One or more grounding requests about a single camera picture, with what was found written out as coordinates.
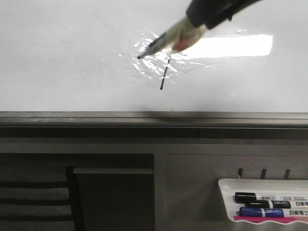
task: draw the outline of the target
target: black marker cap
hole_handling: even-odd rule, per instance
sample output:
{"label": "black marker cap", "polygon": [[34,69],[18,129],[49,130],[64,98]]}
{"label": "black marker cap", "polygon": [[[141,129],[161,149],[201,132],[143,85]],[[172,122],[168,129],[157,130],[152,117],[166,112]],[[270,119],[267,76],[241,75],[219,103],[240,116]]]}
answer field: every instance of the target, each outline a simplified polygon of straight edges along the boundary
{"label": "black marker cap", "polygon": [[256,194],[253,192],[236,192],[235,193],[235,201],[236,203],[246,203],[248,201],[256,201],[257,197]]}
{"label": "black marker cap", "polygon": [[247,207],[251,208],[270,208],[269,201],[259,201],[259,200],[248,201],[246,202],[246,205]]}

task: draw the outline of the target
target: black marker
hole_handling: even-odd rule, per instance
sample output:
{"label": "black marker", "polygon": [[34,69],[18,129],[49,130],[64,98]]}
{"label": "black marker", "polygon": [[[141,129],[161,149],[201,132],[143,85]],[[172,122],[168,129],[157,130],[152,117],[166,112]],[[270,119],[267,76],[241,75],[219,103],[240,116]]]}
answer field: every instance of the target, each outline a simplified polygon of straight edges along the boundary
{"label": "black marker", "polygon": [[262,200],[262,201],[276,201],[276,200],[282,200],[282,201],[308,201],[308,193],[305,195],[305,193],[300,195],[285,195],[282,193],[254,193],[254,192],[236,192],[235,193],[235,201],[236,203],[245,204],[249,201],[256,201],[256,200]]}
{"label": "black marker", "polygon": [[308,201],[249,201],[247,207],[251,208],[308,208]]}

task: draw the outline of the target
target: aluminum rail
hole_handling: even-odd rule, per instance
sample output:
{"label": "aluminum rail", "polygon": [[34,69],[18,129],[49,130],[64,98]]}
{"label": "aluminum rail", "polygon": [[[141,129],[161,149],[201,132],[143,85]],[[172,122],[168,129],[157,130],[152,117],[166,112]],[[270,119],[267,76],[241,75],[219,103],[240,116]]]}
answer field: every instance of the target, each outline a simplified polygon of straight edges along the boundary
{"label": "aluminum rail", "polygon": [[0,127],[308,128],[308,113],[0,112]]}

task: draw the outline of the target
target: whiteboard marker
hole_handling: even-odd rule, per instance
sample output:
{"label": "whiteboard marker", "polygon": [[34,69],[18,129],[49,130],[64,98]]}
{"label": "whiteboard marker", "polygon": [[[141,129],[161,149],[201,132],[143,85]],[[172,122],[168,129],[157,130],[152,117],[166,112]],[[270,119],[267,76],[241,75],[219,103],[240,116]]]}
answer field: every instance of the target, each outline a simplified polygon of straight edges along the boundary
{"label": "whiteboard marker", "polygon": [[308,201],[248,201],[251,208],[303,208],[308,209]]}
{"label": "whiteboard marker", "polygon": [[260,217],[260,218],[292,218],[292,217],[307,218],[308,209],[241,207],[240,215],[243,217]]}
{"label": "whiteboard marker", "polygon": [[235,201],[236,203],[242,203],[245,204],[248,201],[256,201],[256,200],[262,200],[262,201],[308,201],[308,193],[303,194],[295,194],[292,193],[291,195],[285,195],[284,193],[266,193],[266,192],[260,192],[260,193],[254,193],[254,192],[236,192],[235,193]]}

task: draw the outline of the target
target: marker cap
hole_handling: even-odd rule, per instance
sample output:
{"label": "marker cap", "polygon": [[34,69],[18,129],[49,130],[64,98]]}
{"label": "marker cap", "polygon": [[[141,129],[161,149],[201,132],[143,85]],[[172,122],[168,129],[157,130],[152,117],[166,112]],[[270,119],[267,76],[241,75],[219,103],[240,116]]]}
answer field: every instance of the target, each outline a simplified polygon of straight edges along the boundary
{"label": "marker cap", "polygon": [[248,201],[256,201],[257,200],[257,197],[256,197],[256,194],[253,193],[253,192],[236,192],[235,193],[235,201],[236,203],[246,203]]}
{"label": "marker cap", "polygon": [[260,208],[241,207],[240,215],[242,217],[263,217],[262,210]]}
{"label": "marker cap", "polygon": [[260,201],[260,200],[248,201],[246,202],[246,205],[247,207],[251,208],[270,208],[269,201]]}

